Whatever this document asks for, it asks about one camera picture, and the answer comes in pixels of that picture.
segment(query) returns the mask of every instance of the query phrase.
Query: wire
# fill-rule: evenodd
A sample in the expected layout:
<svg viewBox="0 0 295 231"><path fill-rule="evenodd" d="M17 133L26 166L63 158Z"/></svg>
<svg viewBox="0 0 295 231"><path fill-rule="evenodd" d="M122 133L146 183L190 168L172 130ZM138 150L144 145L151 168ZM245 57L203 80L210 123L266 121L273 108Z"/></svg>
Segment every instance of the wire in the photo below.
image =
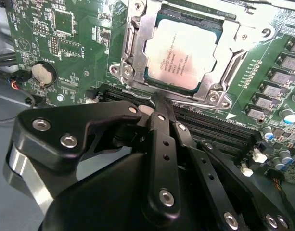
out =
<svg viewBox="0 0 295 231"><path fill-rule="evenodd" d="M5 60L5 61L0 62L0 67L2 67L2 66L15 66L15 65L17 65L17 60L15 60L15 59L9 59L9 60Z"/></svg>
<svg viewBox="0 0 295 231"><path fill-rule="evenodd" d="M5 43L13 46L13 39L10 35L4 34L0 31L0 40L4 41Z"/></svg>
<svg viewBox="0 0 295 231"><path fill-rule="evenodd" d="M0 54L0 61L6 61L9 59L15 59L16 54L15 52L7 53L7 54Z"/></svg>
<svg viewBox="0 0 295 231"><path fill-rule="evenodd" d="M12 87L13 87L13 86L14 86L14 87L17 87L17 89L14 88L14 87L13 87L13 88L16 89L17 91L21 92L22 94L24 94L25 96L27 96L28 98L31 99L31 105L30 105L29 109L33 109L34 106L35 106L35 103L36 103L35 98L34 98L30 93L28 93L27 91L25 91L25 90L23 90L23 89L20 89L20 88L18 87L18 85L16 84L15 81L12 81L12 82L11 82L11 86L12 86ZM2 120L0 120L0 125L14 122L15 119L16 119L16 116L15 116L15 117L12 117L12 118L9 118L9 119L2 119Z"/></svg>

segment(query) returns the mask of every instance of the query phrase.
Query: silver screw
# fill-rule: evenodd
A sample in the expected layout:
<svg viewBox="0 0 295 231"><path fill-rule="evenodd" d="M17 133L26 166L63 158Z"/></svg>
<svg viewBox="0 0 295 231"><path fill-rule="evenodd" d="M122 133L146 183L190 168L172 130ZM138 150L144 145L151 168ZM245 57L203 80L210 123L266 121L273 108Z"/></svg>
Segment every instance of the silver screw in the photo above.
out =
<svg viewBox="0 0 295 231"><path fill-rule="evenodd" d="M228 101L225 101L222 103L222 107L224 107L224 108L227 108L229 106L230 106L230 102L228 102Z"/></svg>
<svg viewBox="0 0 295 231"><path fill-rule="evenodd" d="M235 217L233 217L233 215L231 213L226 212L224 214L224 219L225 219L226 223L231 227L232 230L238 229L238 223L237 223Z"/></svg>
<svg viewBox="0 0 295 231"><path fill-rule="evenodd" d="M174 197L167 190L161 190L159 192L159 199L166 207L172 207L174 205Z"/></svg>
<svg viewBox="0 0 295 231"><path fill-rule="evenodd" d="M282 217L278 216L278 220L285 228L288 229L288 224L286 223L286 221Z"/></svg>
<svg viewBox="0 0 295 231"><path fill-rule="evenodd" d="M137 113L137 109L135 109L134 107L129 107L129 110L132 112L132 113Z"/></svg>
<svg viewBox="0 0 295 231"><path fill-rule="evenodd" d="M78 141L72 135L63 135L60 139L61 145L66 148L74 148L77 146Z"/></svg>
<svg viewBox="0 0 295 231"><path fill-rule="evenodd" d="M182 124L178 124L178 127L179 127L181 130L183 130L183 131L187 130L186 127L183 126Z"/></svg>
<svg viewBox="0 0 295 231"><path fill-rule="evenodd" d="M62 94L58 94L58 95L56 96L56 99L57 99L58 101L62 102L62 101L65 100L65 96L63 96Z"/></svg>
<svg viewBox="0 0 295 231"><path fill-rule="evenodd" d="M277 222L275 221L275 219L273 219L271 215L267 214L265 216L265 219L268 222L268 224L271 225L273 228L276 229L278 227Z"/></svg>
<svg viewBox="0 0 295 231"><path fill-rule="evenodd" d="M158 115L158 118L161 119L162 121L165 121L165 118L163 115Z"/></svg>
<svg viewBox="0 0 295 231"><path fill-rule="evenodd" d="M44 119L36 119L32 122L34 129L38 131L48 131L51 128L51 124Z"/></svg>
<svg viewBox="0 0 295 231"><path fill-rule="evenodd" d="M212 149L213 149L213 146L211 146L211 144L210 144L210 143L206 143L205 145L206 145L206 147L207 147L207 148L209 148L210 150L212 150Z"/></svg>

